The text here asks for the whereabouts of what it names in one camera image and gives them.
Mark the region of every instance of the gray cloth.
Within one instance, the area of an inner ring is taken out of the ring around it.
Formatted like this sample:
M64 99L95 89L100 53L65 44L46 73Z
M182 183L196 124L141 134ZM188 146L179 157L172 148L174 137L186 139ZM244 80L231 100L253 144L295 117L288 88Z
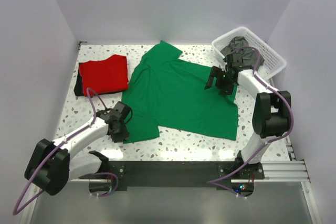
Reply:
M226 56L239 47L248 47L248 46L249 46L248 42L243 36L237 36L230 41L229 45L227 45L221 50L221 53L224 56ZM236 54L240 54L242 56L244 66L254 66L258 59L257 52L255 52L253 49L250 48L239 50L238 52L236 52ZM264 58L261 56L259 65L257 66L257 70L259 69L260 65L264 64L264 61L265 61Z

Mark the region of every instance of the terrazzo table surface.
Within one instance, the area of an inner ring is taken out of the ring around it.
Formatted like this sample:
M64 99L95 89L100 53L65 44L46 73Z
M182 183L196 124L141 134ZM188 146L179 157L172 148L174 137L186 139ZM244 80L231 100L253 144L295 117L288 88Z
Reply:
M211 45L174 45L183 53L180 59L205 66L218 66L215 53ZM153 45L82 45L62 111L56 133L57 137L64 136L82 126L92 117L92 108L87 98L76 97L74 86L76 83L78 63L89 60L104 60L113 54L127 56L129 80L134 68L139 64L144 53ZM121 101L121 93L105 94L101 96L108 108L112 108L117 101ZM103 109L98 98L93 102L97 109ZM167 127L160 127L160 137L130 143L114 143L111 137L104 136L77 155L96 150L110 160L123 161L232 161L238 151L244 148L253 133L251 124L254 109L254 99L245 88L238 86L235 103L238 106L237 140L203 136ZM262 157L263 161L289 161L285 140L271 144Z

